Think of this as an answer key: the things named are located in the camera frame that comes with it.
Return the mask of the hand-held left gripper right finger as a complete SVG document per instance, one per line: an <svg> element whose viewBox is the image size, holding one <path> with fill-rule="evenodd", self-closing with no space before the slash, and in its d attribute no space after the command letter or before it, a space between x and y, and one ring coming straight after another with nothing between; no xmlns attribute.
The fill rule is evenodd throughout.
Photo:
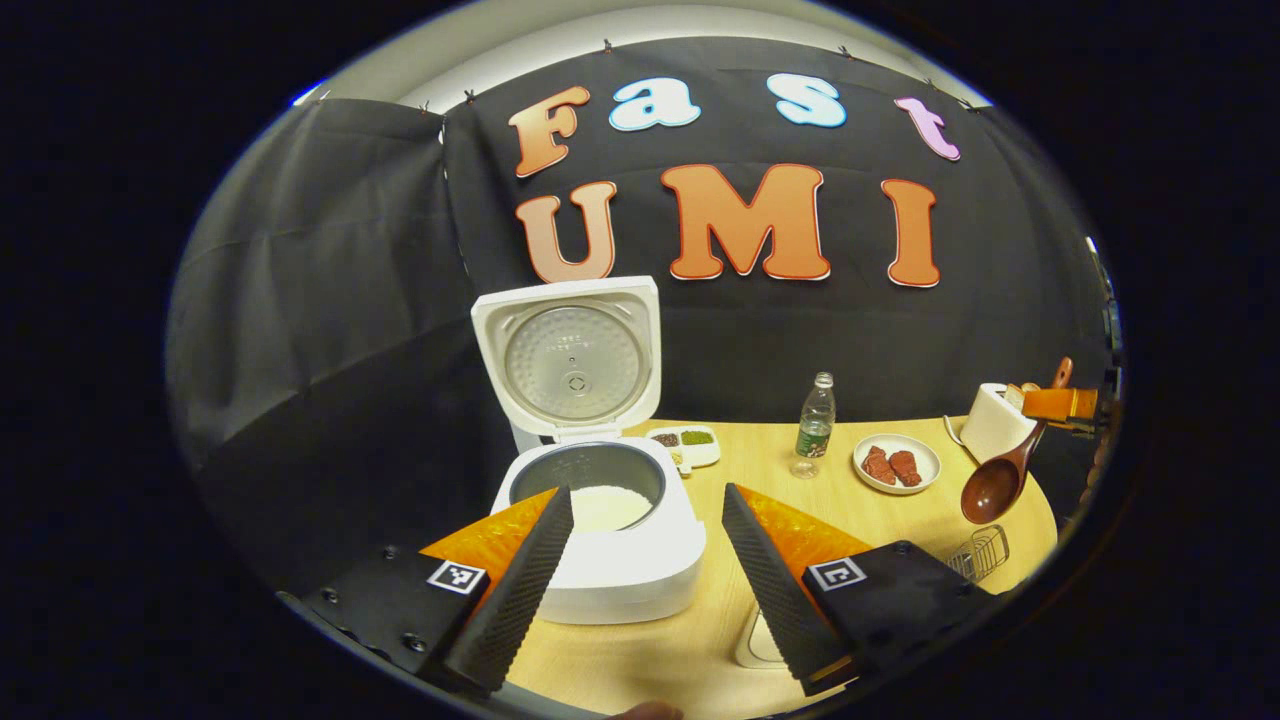
<svg viewBox="0 0 1280 720"><path fill-rule="evenodd" d="M724 487L722 525L808 696L919 659L996 601L913 542L872 547L741 484Z"/></svg>

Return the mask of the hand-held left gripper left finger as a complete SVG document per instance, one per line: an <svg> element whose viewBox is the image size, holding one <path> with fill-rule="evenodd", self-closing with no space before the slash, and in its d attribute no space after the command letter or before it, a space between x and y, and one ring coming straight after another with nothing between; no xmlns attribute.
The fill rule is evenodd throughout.
<svg viewBox="0 0 1280 720"><path fill-rule="evenodd" d="M375 550L300 605L403 673L486 696L503 685L572 530L570 489L556 487L420 550Z"/></svg>

